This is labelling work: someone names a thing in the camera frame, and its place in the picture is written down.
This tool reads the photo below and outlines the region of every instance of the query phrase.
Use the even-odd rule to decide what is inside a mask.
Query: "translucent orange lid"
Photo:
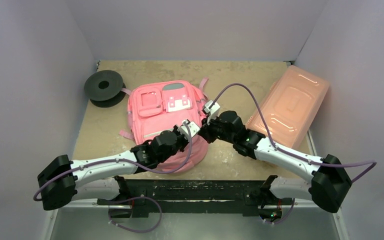
[[[329,83],[296,66],[289,66],[259,105],[275,142],[296,149],[322,104]],[[248,129],[267,136],[255,110],[246,123]]]

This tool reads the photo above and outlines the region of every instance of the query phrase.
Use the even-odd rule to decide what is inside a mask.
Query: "table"
[[[208,77],[204,92],[209,99],[228,84],[242,83],[262,101],[272,84],[287,69],[286,62],[257,61],[114,61],[102,60],[98,71],[113,70],[121,74],[128,89],[149,83],[186,80],[198,86]],[[116,106],[99,108],[90,101],[75,145],[73,159],[86,160],[115,155],[135,145],[119,135],[128,130],[127,97]],[[239,86],[228,89],[217,101],[220,112],[234,110],[246,123],[256,109],[247,91]],[[297,149],[310,154],[306,139]],[[239,155],[231,144],[216,140],[209,145],[205,158],[183,173],[155,174],[143,172],[124,176],[126,179],[189,179],[189,180],[265,180],[269,175],[297,178],[293,173],[264,161]]]

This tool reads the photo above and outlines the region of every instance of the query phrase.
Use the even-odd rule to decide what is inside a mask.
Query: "robotic arm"
[[[119,183],[114,176],[155,169],[159,163],[185,149],[189,142],[189,128],[191,137],[200,135],[208,143],[217,139],[231,143],[239,154],[278,165],[301,178],[270,176],[261,187],[268,202],[284,198],[306,199],[313,200],[328,212],[338,211],[352,185],[343,168],[307,163],[278,151],[266,136],[246,129],[236,112],[225,111],[218,116],[220,106],[215,103],[210,108],[212,103],[213,101],[209,101],[204,107],[207,118],[202,121],[201,128],[186,120],[183,125],[175,126],[172,131],[163,131],[153,140],[120,154],[73,161],[70,161],[67,155],[57,157],[37,177],[43,209],[58,209],[80,199],[114,199],[119,194]],[[278,143],[276,146],[315,163],[340,164],[332,155],[322,158]]]

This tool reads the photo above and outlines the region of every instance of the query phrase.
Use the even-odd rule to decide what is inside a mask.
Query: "black spool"
[[[93,105],[109,108],[121,102],[126,93],[122,76],[112,70],[102,70],[92,74],[84,83],[84,93]]]

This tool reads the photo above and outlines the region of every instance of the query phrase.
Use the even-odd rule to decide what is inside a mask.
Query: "gray floor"
[[[319,208],[295,208],[285,222],[268,226],[259,217],[241,214],[165,213],[161,225],[149,233],[132,233],[108,224],[105,208],[61,208],[52,240],[339,240],[334,217]],[[149,218],[119,221],[127,227],[145,229]]]

